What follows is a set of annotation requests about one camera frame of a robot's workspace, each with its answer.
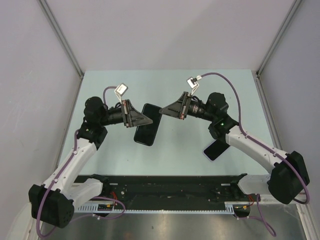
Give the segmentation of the black phone case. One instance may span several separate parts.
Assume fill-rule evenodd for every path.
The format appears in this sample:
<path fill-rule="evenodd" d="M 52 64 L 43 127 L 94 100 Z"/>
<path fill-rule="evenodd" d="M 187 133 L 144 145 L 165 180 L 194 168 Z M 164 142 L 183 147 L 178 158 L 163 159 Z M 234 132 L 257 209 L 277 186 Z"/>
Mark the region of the black phone case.
<path fill-rule="evenodd" d="M 152 120 L 151 124 L 138 126 L 136 128 L 133 140 L 138 143 L 148 147 L 154 144 L 156 135 L 159 129 L 159 125 L 162 119 L 162 114 L 160 113 L 161 107 L 146 103 L 143 106 L 142 113 Z"/>

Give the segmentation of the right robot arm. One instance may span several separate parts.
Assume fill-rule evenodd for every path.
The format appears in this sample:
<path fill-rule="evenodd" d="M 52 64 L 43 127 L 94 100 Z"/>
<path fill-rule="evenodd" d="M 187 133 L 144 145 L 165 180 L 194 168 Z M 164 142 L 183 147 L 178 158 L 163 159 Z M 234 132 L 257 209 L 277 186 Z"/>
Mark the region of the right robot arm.
<path fill-rule="evenodd" d="M 303 186 L 310 183 L 302 155 L 287 153 L 254 139 L 232 119 L 229 105 L 222 93 L 213 92 L 206 102 L 184 92 L 174 103 L 161 108 L 160 114 L 184 120 L 193 116 L 210 122 L 209 133 L 214 142 L 203 153 L 211 161 L 220 157 L 229 147 L 234 147 L 256 161 L 267 175 L 245 175 L 230 188 L 231 196 L 242 201 L 249 194 L 270 194 L 277 201 L 289 204 L 297 199 Z"/>

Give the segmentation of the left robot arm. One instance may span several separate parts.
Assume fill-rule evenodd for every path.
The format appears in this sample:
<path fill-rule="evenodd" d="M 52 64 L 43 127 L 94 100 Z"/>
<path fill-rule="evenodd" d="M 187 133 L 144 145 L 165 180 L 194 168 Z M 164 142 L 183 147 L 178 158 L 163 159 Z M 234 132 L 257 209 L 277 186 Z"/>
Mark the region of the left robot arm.
<path fill-rule="evenodd" d="M 75 131 L 69 154 L 47 180 L 41 185 L 34 184 L 28 192 L 31 215 L 37 224 L 44 222 L 64 228 L 77 208 L 95 197 L 105 200 L 110 196 L 111 188 L 102 176 L 93 175 L 73 188 L 80 171 L 105 140 L 108 125 L 123 124 L 132 128 L 153 122 L 137 111 L 128 99 L 122 100 L 118 108 L 108 108 L 100 97 L 93 96 L 84 106 L 83 122 Z"/>

